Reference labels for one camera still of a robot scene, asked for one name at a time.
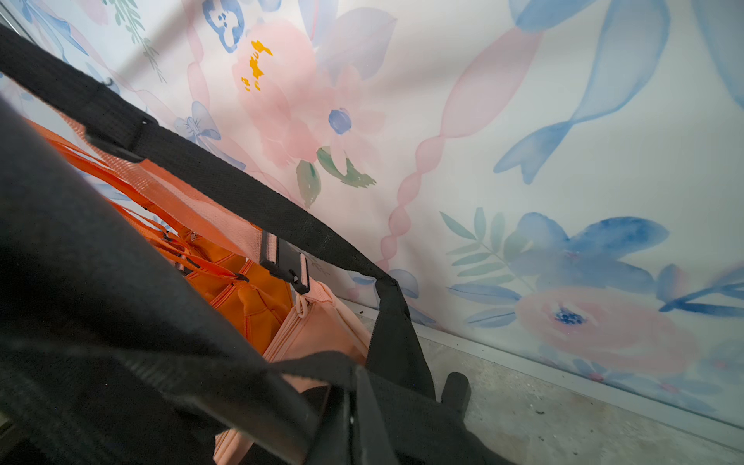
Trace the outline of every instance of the pink peony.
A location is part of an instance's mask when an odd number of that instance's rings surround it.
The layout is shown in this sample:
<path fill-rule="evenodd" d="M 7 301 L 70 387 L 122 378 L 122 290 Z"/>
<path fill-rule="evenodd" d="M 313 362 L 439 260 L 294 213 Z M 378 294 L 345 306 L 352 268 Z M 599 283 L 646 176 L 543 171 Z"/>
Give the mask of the pink peony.
<path fill-rule="evenodd" d="M 327 118 L 329 95 L 316 85 L 315 53 L 307 35 L 280 20 L 256 25 L 244 41 L 233 78 L 264 154 L 279 167 L 293 159 L 315 161 L 321 142 L 309 125 Z"/>
<path fill-rule="evenodd" d="M 515 312 L 544 343 L 613 370 L 680 373 L 699 357 L 693 335 L 668 316 L 603 289 L 560 287 L 528 295 Z"/>
<path fill-rule="evenodd" d="M 333 164 L 346 174 L 346 158 L 354 167 L 377 158 L 377 150 L 365 138 L 379 132 L 385 114 L 362 108 L 362 78 L 353 66 L 341 70 L 336 86 L 330 91 L 324 121 L 313 130 L 323 145 L 330 145 Z"/>

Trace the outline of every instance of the floral backdrop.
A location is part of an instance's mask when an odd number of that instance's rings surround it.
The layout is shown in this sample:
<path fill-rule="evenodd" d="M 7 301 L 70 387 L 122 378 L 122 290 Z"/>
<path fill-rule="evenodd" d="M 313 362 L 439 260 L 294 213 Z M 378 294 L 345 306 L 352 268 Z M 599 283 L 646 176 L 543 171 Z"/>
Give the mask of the floral backdrop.
<path fill-rule="evenodd" d="M 744 426 L 744 2 L 0 2 L 349 239 L 417 323 Z"/>

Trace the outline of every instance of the black strap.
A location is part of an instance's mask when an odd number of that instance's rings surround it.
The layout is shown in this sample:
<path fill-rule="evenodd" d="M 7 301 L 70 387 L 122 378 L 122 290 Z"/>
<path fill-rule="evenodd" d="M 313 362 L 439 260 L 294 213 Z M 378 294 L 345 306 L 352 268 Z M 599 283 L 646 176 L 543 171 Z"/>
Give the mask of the black strap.
<path fill-rule="evenodd" d="M 164 127 L 102 83 L 0 28 L 0 71 L 49 105 L 121 147 L 187 182 L 228 210 L 311 255 L 377 279 L 379 317 L 367 367 L 434 398 L 434 383 L 398 283 L 305 210 L 248 174 Z"/>
<path fill-rule="evenodd" d="M 266 373 L 283 373 L 329 382 L 360 397 L 371 393 L 359 385 L 353 360 L 340 352 L 321 352 L 270 365 L 210 356 L 130 350 L 69 341 L 31 339 L 2 334 L 0 359 L 12 356 L 53 356 L 60 359 L 116 361 L 143 383 L 163 394 L 194 398 L 219 393 L 239 400 Z M 469 433 L 446 406 L 370 374 L 369 383 L 394 450 L 425 464 L 509 464 Z"/>

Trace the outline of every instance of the gray floor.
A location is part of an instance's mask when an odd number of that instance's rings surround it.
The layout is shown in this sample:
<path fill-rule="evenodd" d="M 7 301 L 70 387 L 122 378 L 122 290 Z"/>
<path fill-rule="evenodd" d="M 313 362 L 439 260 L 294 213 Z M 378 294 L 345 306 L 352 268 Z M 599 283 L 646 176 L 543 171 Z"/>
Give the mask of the gray floor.
<path fill-rule="evenodd" d="M 472 388 L 465 424 L 519 465 L 744 464 L 744 452 L 428 339 L 421 347 L 437 394 L 450 372 L 465 374 Z"/>

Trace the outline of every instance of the black rubber foot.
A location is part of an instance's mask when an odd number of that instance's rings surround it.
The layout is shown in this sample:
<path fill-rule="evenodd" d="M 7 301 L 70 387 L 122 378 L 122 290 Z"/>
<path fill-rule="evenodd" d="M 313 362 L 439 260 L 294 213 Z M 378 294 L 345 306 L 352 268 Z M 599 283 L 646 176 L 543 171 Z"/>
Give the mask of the black rubber foot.
<path fill-rule="evenodd" d="M 465 418 L 465 411 L 470 402 L 470 382 L 467 376 L 453 371 L 447 377 L 442 390 L 442 405 L 456 411 L 460 419 Z"/>

